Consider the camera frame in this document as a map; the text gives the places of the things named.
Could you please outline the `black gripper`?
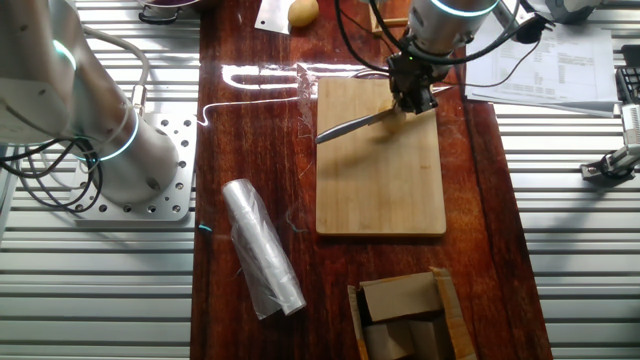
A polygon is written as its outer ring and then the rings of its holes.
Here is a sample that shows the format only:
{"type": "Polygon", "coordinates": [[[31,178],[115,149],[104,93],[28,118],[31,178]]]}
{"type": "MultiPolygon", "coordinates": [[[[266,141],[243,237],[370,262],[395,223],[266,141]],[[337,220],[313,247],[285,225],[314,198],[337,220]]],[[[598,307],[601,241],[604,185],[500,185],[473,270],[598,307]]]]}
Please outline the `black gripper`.
{"type": "Polygon", "coordinates": [[[447,76],[449,65],[433,65],[399,52],[386,59],[395,106],[403,112],[421,114],[438,106],[430,86],[447,76]]]}

